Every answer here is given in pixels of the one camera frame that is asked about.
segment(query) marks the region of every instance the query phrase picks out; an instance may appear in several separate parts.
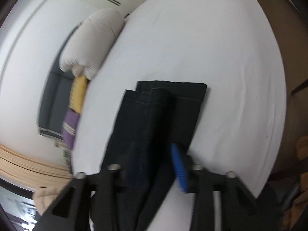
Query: purple cloth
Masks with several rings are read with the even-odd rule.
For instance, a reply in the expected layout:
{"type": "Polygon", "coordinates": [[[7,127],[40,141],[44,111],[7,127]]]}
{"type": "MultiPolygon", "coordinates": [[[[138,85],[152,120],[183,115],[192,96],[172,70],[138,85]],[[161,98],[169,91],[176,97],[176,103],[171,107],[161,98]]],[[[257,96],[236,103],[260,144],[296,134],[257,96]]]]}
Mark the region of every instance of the purple cloth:
{"type": "Polygon", "coordinates": [[[76,113],[71,108],[68,108],[62,124],[62,138],[65,141],[67,148],[72,150],[75,142],[75,133],[80,114],[76,113]]]}

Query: beige curtain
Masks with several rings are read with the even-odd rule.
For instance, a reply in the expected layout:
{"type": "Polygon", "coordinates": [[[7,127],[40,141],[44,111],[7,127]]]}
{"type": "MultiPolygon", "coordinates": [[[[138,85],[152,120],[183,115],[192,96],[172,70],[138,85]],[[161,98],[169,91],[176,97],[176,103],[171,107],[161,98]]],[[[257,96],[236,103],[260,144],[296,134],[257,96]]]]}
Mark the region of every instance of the beige curtain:
{"type": "Polygon", "coordinates": [[[0,174],[9,180],[33,189],[62,187],[73,177],[65,167],[24,156],[1,145],[0,174]]]}

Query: black pants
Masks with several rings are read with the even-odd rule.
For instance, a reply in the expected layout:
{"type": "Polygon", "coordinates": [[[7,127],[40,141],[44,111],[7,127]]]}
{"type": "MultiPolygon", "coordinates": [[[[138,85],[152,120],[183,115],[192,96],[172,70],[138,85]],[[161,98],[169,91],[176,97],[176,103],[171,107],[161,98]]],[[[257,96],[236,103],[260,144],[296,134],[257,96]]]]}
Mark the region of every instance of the black pants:
{"type": "Polygon", "coordinates": [[[153,81],[125,92],[101,166],[121,165],[120,231],[144,231],[151,223],[175,179],[170,144],[188,150],[206,88],[153,81]]]}

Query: wooden floor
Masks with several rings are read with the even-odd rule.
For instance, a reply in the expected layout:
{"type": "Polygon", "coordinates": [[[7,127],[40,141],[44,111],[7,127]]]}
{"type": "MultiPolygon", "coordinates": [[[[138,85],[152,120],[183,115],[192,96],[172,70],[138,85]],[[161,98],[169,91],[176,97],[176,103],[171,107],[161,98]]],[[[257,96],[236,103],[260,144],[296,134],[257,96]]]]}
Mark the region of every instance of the wooden floor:
{"type": "Polygon", "coordinates": [[[290,92],[308,78],[308,27],[288,0],[257,0],[277,39],[287,86],[285,129],[273,171],[297,161],[295,144],[308,135],[308,88],[290,96],[290,92]]]}

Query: bed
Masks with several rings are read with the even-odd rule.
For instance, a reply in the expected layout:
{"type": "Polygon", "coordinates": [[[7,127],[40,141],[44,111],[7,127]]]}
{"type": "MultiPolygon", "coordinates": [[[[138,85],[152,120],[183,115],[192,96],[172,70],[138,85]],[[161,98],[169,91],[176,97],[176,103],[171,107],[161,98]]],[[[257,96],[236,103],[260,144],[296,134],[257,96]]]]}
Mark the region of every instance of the bed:
{"type": "MultiPolygon", "coordinates": [[[[208,85],[189,152],[213,172],[235,171],[257,197],[286,108],[281,55],[258,2],[147,0],[136,9],[88,87],[74,172],[99,172],[124,91],[144,80],[208,85]]],[[[192,203],[175,182],[149,230],[189,230],[192,203]]]]}

